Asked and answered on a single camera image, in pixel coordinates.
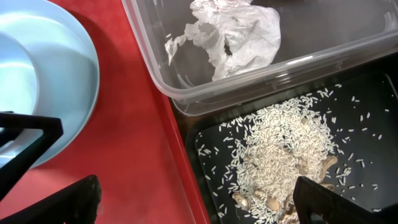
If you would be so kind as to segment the small teal saucer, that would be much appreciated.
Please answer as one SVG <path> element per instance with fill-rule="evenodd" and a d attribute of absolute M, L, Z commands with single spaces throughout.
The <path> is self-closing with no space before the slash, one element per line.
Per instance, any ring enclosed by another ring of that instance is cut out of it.
<path fill-rule="evenodd" d="M 37 72 L 26 49 L 1 34 L 1 111 L 33 114 L 38 99 Z"/>

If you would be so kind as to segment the white napkin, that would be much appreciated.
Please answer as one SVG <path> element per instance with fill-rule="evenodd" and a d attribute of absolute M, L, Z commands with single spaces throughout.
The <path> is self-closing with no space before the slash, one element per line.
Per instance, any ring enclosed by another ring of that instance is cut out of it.
<path fill-rule="evenodd" d="M 245 0 L 194 0 L 190 9 L 198 20 L 166 42 L 169 62 L 187 40 L 207 52 L 215 68 L 213 81 L 266 67 L 274 60 L 281 43 L 275 9 Z"/>

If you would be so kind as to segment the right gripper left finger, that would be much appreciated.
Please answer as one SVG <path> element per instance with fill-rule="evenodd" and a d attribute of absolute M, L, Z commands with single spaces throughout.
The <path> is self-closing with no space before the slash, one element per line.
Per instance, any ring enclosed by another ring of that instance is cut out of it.
<path fill-rule="evenodd" d="M 101 201 L 96 175 L 89 175 L 1 219 L 1 224 L 94 224 Z"/>

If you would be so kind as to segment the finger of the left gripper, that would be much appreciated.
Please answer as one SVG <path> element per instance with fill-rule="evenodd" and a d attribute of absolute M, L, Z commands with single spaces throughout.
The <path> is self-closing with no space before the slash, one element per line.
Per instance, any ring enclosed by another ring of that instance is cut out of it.
<path fill-rule="evenodd" d="M 7 130 L 6 134 L 1 135 L 1 144 L 7 143 L 24 129 L 40 129 L 43 132 L 41 137 L 1 167 L 1 198 L 4 198 L 36 160 L 63 135 L 63 127 L 59 118 L 7 112 L 1 113 L 1 127 Z"/>

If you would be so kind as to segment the red plastic tray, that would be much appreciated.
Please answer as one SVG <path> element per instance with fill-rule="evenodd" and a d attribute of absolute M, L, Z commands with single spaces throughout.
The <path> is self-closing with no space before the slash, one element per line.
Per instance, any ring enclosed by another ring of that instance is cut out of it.
<path fill-rule="evenodd" d="M 122 2 L 57 4 L 94 42 L 98 101 L 79 136 L 9 192 L 1 216 L 94 174 L 102 189 L 98 223 L 208 223 L 171 105 L 147 71 Z"/>

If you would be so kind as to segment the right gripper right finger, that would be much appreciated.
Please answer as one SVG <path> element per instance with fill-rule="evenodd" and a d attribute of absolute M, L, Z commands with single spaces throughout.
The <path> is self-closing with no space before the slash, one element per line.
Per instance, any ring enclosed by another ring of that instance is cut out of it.
<path fill-rule="evenodd" d="M 293 200 L 300 224 L 395 222 L 395 206 L 372 213 L 304 176 L 296 181 Z"/>

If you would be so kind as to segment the black plastic tray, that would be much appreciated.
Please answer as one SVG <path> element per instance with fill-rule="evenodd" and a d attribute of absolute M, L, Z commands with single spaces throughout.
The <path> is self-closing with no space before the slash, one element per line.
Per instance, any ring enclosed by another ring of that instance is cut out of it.
<path fill-rule="evenodd" d="M 397 222 L 397 57 L 382 58 L 258 100 L 201 116 L 176 111 L 190 165 L 212 223 L 257 223 L 232 199 L 234 142 L 251 125 L 249 115 L 306 96 L 337 144 L 338 162 L 326 180 L 335 192 Z"/>

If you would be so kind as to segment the rice and nut leftovers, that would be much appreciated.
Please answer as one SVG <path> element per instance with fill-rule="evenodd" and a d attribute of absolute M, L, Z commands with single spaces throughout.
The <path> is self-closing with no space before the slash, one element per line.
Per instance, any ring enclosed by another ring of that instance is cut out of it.
<path fill-rule="evenodd" d="M 251 125 L 234 142 L 232 199 L 257 223 L 297 223 L 293 191 L 298 177 L 325 184 L 337 164 L 330 128 L 306 96 L 266 106 L 249 115 Z"/>

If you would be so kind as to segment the light blue plate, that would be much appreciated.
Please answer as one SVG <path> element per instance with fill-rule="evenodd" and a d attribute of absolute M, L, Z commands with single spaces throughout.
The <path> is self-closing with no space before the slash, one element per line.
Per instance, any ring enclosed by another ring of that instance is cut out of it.
<path fill-rule="evenodd" d="M 18 41 L 37 72 L 34 116 L 59 118 L 63 135 L 33 164 L 64 150 L 84 128 L 97 100 L 100 68 L 93 41 L 62 7 L 43 0 L 1 0 L 1 34 Z"/>

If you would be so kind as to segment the clear plastic bin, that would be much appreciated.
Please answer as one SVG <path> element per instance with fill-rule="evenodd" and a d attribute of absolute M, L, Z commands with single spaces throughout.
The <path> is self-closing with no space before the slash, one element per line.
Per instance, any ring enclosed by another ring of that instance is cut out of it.
<path fill-rule="evenodd" d="M 207 52 L 187 40 L 171 62 L 165 44 L 184 34 L 193 1 L 124 1 L 155 86 L 187 116 L 199 116 L 316 80 L 397 51 L 397 1 L 251 1 L 280 16 L 272 63 L 213 81 Z"/>

